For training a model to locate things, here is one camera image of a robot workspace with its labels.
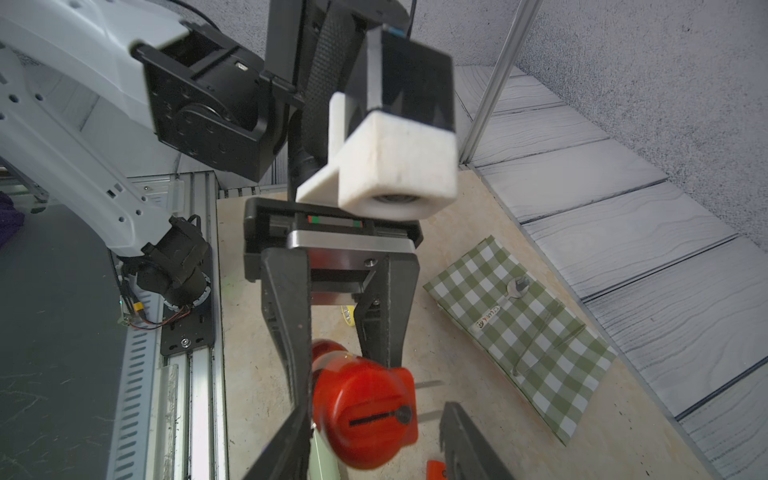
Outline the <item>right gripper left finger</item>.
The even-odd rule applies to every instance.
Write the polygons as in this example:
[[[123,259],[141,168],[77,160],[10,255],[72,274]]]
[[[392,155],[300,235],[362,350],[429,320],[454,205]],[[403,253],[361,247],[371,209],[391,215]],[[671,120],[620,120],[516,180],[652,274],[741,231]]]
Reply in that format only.
[[[246,480],[305,480],[311,450],[311,409],[293,409],[259,458],[244,475]]]

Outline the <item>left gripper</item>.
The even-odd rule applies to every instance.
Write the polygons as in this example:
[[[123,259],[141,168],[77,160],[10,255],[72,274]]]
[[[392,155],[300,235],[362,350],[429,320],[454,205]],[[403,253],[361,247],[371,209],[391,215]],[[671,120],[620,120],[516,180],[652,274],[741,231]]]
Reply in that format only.
[[[252,197],[243,229],[245,278],[261,278],[262,314],[293,406],[311,404],[311,292],[314,305],[359,301],[354,320],[362,356],[386,368],[402,366],[420,272],[413,254],[423,241],[419,222]]]

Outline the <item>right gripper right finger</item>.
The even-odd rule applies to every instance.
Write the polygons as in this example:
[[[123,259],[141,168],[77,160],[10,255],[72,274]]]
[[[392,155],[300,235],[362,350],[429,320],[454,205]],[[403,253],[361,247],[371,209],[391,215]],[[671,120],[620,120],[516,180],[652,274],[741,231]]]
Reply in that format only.
[[[514,476],[458,402],[445,404],[439,438],[448,479],[514,480]]]

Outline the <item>red flashlight with logo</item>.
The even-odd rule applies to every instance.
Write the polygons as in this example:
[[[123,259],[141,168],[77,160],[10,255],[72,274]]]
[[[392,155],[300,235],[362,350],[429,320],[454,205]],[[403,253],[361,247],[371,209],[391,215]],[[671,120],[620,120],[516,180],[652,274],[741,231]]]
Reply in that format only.
[[[447,480],[446,464],[442,461],[429,460],[426,464],[426,480]]]

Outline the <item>green flashlight top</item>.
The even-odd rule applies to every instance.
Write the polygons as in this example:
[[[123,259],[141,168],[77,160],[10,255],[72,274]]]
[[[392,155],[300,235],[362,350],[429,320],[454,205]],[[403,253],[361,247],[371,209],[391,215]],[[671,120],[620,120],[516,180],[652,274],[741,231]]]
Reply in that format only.
[[[308,466],[309,480],[340,480],[341,470],[338,459],[326,444],[318,430],[312,431]]]

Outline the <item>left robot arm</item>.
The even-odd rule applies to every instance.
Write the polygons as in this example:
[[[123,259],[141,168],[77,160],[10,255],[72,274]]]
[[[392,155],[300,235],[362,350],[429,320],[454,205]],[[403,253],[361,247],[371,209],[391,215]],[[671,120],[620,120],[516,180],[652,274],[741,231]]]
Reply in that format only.
[[[84,220],[139,286],[160,295],[169,340],[211,309],[212,254],[195,217],[153,203],[118,169],[122,141],[155,140],[217,170],[257,178],[320,113],[345,128],[342,148],[401,146],[416,124],[399,112],[341,114],[324,73],[344,19],[400,52],[395,7],[320,5],[319,45],[287,74],[211,25],[147,1],[5,1],[1,5],[1,156]],[[418,272],[420,225],[348,208],[251,200],[245,273],[264,282],[273,341],[294,404],[312,408],[413,405],[402,365],[410,304],[394,289]]]

